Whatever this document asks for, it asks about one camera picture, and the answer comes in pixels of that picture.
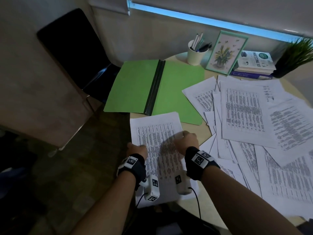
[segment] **green folder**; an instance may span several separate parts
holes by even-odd
[[[146,115],[176,111],[181,122],[200,125],[201,115],[182,90],[203,80],[202,67],[161,60],[128,61],[114,81],[104,111]]]

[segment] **tabletop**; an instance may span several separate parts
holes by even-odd
[[[202,59],[201,61],[201,66],[205,68],[206,63],[209,60],[210,52]],[[174,55],[170,58],[167,58],[166,60],[168,61],[178,61],[178,62],[183,62],[187,64],[187,53],[182,53],[178,55]],[[208,79],[210,77],[215,77],[217,78],[217,75],[221,75],[216,72],[204,71],[204,80]],[[299,97],[307,102],[308,105],[309,102],[307,99],[297,90],[291,83],[289,83],[285,79],[280,79],[281,84],[283,85],[285,91],[293,94],[296,97]],[[138,114],[138,113],[131,113],[130,118],[140,118],[140,117],[145,117],[146,115],[143,114]],[[182,129],[187,130],[190,133],[195,133],[197,135],[199,145],[201,145],[203,142],[205,142],[208,138],[212,136],[209,127],[207,126],[206,122],[202,120],[201,125],[193,125],[193,124],[188,124],[188,123],[183,123],[182,122]],[[199,203],[200,203],[200,209],[201,209],[201,218],[202,220],[213,224],[215,226],[227,229],[225,223],[219,216],[216,208],[213,205],[213,202],[211,198],[209,197],[208,193],[205,191],[205,188],[203,187],[202,183],[198,181],[198,185],[200,188],[200,194],[198,196]],[[177,201],[177,204],[180,205],[183,209],[187,210],[189,213],[199,217],[199,210],[198,210],[198,203],[197,200],[194,199],[189,199],[189,200],[179,200]],[[287,218],[293,225],[297,226],[305,222],[305,220],[301,217],[288,217]]]

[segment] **picture frame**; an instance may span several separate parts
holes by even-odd
[[[248,39],[247,35],[221,30],[205,68],[229,75]]]

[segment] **book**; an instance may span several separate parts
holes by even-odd
[[[143,113],[176,111],[181,122],[200,125],[202,117],[182,90],[204,80],[204,69],[161,60],[127,61],[112,85],[104,112]]]
[[[234,67],[236,72],[270,75],[276,67],[269,53],[242,51]]]
[[[237,71],[231,71],[230,75],[236,76],[236,77],[246,77],[246,78],[252,78],[252,79],[259,79],[259,80],[268,80],[268,79],[273,78],[271,75],[262,75],[262,74],[245,73],[245,72],[237,72]]]

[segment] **hand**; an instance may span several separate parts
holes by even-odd
[[[127,144],[127,148],[128,148],[126,152],[127,157],[130,156],[131,154],[138,153],[139,155],[142,155],[144,160],[147,160],[148,150],[145,145],[136,146],[129,142]]]
[[[193,146],[199,149],[199,142],[195,133],[189,133],[188,131],[184,131],[183,134],[184,137],[174,140],[174,145],[177,151],[185,156],[187,148]]]

